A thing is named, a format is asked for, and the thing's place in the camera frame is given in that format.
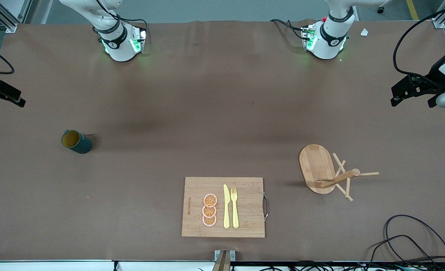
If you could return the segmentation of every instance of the table surface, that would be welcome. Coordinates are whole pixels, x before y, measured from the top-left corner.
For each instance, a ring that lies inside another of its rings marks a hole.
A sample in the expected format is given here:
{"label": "table surface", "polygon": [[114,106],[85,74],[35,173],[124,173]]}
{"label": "table surface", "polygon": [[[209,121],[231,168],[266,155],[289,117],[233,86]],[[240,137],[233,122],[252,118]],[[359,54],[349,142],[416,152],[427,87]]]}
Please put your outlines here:
{"label": "table surface", "polygon": [[[20,25],[1,50],[16,72],[0,79],[26,106],[0,101],[0,259],[204,260],[235,249],[239,260],[364,260],[400,213],[445,239],[445,110],[428,108],[431,96],[390,106],[403,77],[391,55],[411,24],[356,22],[328,61],[274,23],[153,24],[145,53],[126,63],[89,25]],[[425,74],[444,54],[444,31],[427,22],[398,62]],[[94,149],[64,149],[65,129]],[[298,162],[309,144],[381,175],[355,179],[353,202],[315,194]],[[182,237],[187,176],[264,177],[266,238]],[[445,254],[413,221],[397,219],[398,233]],[[382,249],[376,259],[396,258]]]}

